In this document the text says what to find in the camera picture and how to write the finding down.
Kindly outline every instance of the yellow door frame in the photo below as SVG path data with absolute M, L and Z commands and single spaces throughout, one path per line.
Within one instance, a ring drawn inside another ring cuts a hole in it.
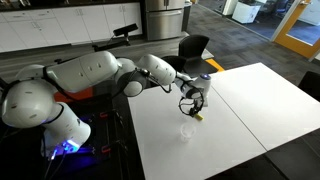
M 289 17 L 284 18 L 284 20 L 287 20 L 283 24 L 279 25 L 278 28 L 280 29 L 277 29 L 278 33 L 275 34 L 274 41 L 301 54 L 306 58 L 312 58 L 320 49 L 320 38 L 313 45 L 311 45 L 287 34 L 299 18 L 299 16 L 302 14 L 304 9 L 307 7 L 307 5 L 301 5 L 299 3 L 300 0 L 296 0 L 292 4 L 292 8 L 294 9 L 290 9 L 290 11 L 288 12 Z

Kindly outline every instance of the white wall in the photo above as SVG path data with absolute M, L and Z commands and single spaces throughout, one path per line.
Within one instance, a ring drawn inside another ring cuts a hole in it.
M 223 12 L 223 15 L 232 15 L 234 9 L 236 8 L 236 5 L 238 3 L 238 0 L 227 0 Z
M 316 56 L 316 59 L 320 60 L 320 53 Z
M 320 0 L 312 0 L 312 4 L 306 7 L 299 20 L 320 26 Z

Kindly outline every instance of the black cable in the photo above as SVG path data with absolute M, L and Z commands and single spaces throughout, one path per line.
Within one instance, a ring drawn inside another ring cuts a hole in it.
M 131 74 L 130 74 L 128 80 L 127 80 L 127 83 L 126 83 L 123 87 L 121 87 L 118 92 L 116 92 L 114 95 L 112 95 L 111 98 L 110 98 L 110 100 L 113 100 L 115 97 L 117 97 L 120 93 L 123 92 L 123 90 L 124 90 L 124 89 L 126 88 L 126 86 L 129 84 L 129 82 L 130 82 L 130 80 L 132 79 L 132 77 L 133 77 L 137 72 L 138 72 L 137 69 L 135 69 L 134 71 L 131 72 Z
M 106 46 L 109 45 L 109 43 L 112 41 L 113 37 L 114 37 L 114 35 L 112 35 L 112 37 L 109 39 L 109 41 L 107 42 L 107 45 L 106 45 Z
M 66 155 L 67 155 L 67 152 L 66 152 L 66 150 L 64 150 L 63 151 L 63 155 L 62 155 L 62 159 L 61 159 L 58 167 L 54 170 L 54 172 L 51 174 L 51 176 L 50 176 L 50 178 L 48 180 L 51 180 L 53 178 L 53 176 L 58 172 L 58 170 L 60 169 L 60 167 L 61 167 L 61 165 L 63 163 L 63 160 L 65 159 Z
M 189 83 L 190 81 L 186 81 L 186 80 L 184 80 L 184 79 L 182 79 L 182 78 L 180 78 L 180 77 L 176 77 L 176 78 L 178 78 L 178 79 L 180 79 L 181 81 L 183 81 L 183 84 L 182 84 L 182 86 L 180 87 L 181 90 L 182 90 L 182 88 L 183 88 L 184 85 L 188 85 L 188 86 L 196 89 L 196 90 L 199 91 L 199 93 L 200 93 L 200 96 L 201 96 L 201 105 L 200 105 L 200 107 L 197 108 L 197 105 L 198 105 L 198 104 L 197 104 L 197 101 L 194 100 L 194 102 L 196 102 L 196 103 L 193 103 L 193 104 L 194 104 L 194 107 L 193 107 L 193 108 L 190 108 L 189 113 L 184 112 L 184 111 L 182 110 L 182 108 L 181 108 L 182 105 L 185 105 L 185 104 L 182 104 L 181 102 L 182 102 L 184 99 L 186 99 L 186 98 L 182 97 L 182 98 L 180 99 L 180 101 L 179 101 L 179 105 L 178 105 L 178 106 L 179 106 L 180 111 L 181 111 L 183 114 L 185 114 L 185 115 L 189 115 L 189 116 L 193 117 L 195 114 L 197 114 L 198 112 L 200 112 L 201 109 L 202 109 L 202 107 L 203 107 L 203 104 L 204 104 L 203 93 L 201 92 L 201 90 L 200 90 L 199 88 L 197 88 L 197 87 L 195 87 L 194 85 L 190 84 L 190 83 Z
M 20 132 L 20 131 L 22 131 L 22 130 L 23 130 L 23 129 L 18 129 L 18 130 L 16 130 L 16 131 L 14 131 L 14 132 L 6 135 L 3 139 L 5 139 L 5 138 L 7 138 L 7 137 L 10 137 L 10 136 L 13 136 L 13 135 L 17 134 L 18 132 Z
M 10 127 L 8 126 L 7 127 L 7 130 L 3 133 L 3 135 L 1 136 L 1 139 L 0 139 L 0 144 L 2 143 L 2 141 L 6 138 L 8 132 L 9 132 L 9 129 Z
M 181 103 L 180 105 L 181 106 L 191 106 L 191 105 L 194 105 L 194 102 L 193 103 Z
M 169 84 L 169 90 L 166 90 L 166 89 L 157 81 L 157 79 L 156 79 L 155 77 L 149 76 L 149 78 L 150 78 L 151 80 L 153 80 L 153 82 L 156 83 L 158 86 L 160 86 L 161 89 L 162 89 L 164 92 L 170 93 L 170 92 L 172 91 L 172 89 L 171 89 L 171 84 Z
M 3 80 L 2 78 L 0 78 L 0 87 L 2 89 L 5 89 L 7 86 L 8 86 L 8 83 L 5 80 Z
M 44 174 L 44 179 L 47 179 L 48 172 L 49 172 L 49 169 L 50 169 L 50 167 L 51 167 L 52 161 L 53 161 L 53 160 L 50 159 L 50 162 L 49 162 L 49 165 L 48 165 L 48 167 L 47 167 L 46 173 Z
M 44 136 L 44 133 L 42 132 L 42 129 L 40 128 L 40 132 L 41 132 L 41 137 L 42 137 L 42 145 L 43 145 L 43 158 L 44 158 L 44 163 L 43 163 L 43 179 L 45 180 L 46 179 L 46 167 L 47 167 L 47 151 L 46 151 L 46 139 L 45 139 L 45 136 Z

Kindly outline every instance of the blue light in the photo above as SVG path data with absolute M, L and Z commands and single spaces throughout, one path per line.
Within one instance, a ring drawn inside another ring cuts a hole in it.
M 56 157 L 56 154 L 57 154 L 57 149 L 55 149 L 55 150 L 53 151 L 53 154 L 52 154 L 52 156 L 51 156 L 51 160 L 54 160 L 54 158 Z
M 77 151 L 80 147 L 77 143 L 73 142 L 72 140 L 67 140 L 67 142 L 73 146 L 73 151 Z
M 201 77 L 202 79 L 205 79 L 205 80 L 210 80 L 210 79 L 211 79 L 211 77 L 210 77 L 209 74 L 201 74 L 200 77 Z

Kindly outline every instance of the clear plastic cup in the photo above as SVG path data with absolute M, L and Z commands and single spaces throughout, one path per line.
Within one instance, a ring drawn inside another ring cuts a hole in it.
M 182 142 L 188 142 L 196 133 L 196 130 L 196 126 L 191 122 L 182 124 L 180 128 Z

